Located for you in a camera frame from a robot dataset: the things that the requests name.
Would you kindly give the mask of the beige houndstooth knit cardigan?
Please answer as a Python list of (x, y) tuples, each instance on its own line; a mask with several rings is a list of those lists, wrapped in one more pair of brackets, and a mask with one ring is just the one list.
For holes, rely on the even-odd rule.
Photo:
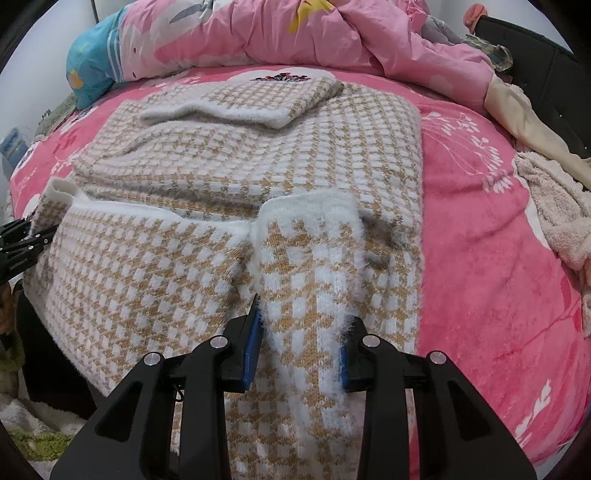
[(360, 316), (413, 347), (421, 306), (421, 116), (331, 77), (175, 84), (122, 102), (50, 180), (23, 279), (66, 357), (110, 393), (259, 298), (252, 390), (230, 395), (237, 479), (352, 479), (363, 399), (339, 380)]

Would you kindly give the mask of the pink floral bed blanket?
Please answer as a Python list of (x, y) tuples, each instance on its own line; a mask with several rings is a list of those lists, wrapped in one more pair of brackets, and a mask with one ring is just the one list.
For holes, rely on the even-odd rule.
[(501, 128), (416, 86), (338, 79), (394, 93), (422, 116), (426, 259), (418, 344), (442, 347), (536, 465), (587, 414), (590, 342), (575, 275), (549, 249)]

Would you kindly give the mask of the pink cartoon print duvet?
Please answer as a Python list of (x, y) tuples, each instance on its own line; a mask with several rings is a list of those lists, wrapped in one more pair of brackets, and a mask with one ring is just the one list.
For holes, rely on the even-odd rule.
[(488, 57), (434, 44), (422, 1), (135, 1), (83, 32), (66, 78), (85, 109), (113, 85), (191, 67), (304, 65), (415, 83), (482, 111)]

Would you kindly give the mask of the black upholstered headboard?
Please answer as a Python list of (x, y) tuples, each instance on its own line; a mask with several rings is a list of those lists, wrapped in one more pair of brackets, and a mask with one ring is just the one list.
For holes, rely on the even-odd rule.
[(506, 47), (513, 56), (509, 71), (538, 117), (569, 150), (590, 156), (590, 74), (567, 49), (545, 36), (489, 16), (479, 19), (476, 35)]

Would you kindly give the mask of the green patterned cloth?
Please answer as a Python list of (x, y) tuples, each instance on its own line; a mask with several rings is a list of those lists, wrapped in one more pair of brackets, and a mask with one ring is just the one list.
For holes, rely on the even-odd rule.
[(496, 72), (508, 71), (513, 66), (513, 56), (503, 45), (493, 44), (478, 36), (467, 34), (463, 42), (481, 52), (490, 60)]

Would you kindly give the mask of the coral cloth on headboard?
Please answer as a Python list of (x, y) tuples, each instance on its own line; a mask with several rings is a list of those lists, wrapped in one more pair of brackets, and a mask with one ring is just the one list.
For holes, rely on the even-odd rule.
[(463, 24), (473, 32), (478, 24), (478, 21), (481, 17), (487, 16), (488, 10), (487, 8), (480, 3), (475, 3), (471, 5), (465, 12), (463, 16)]

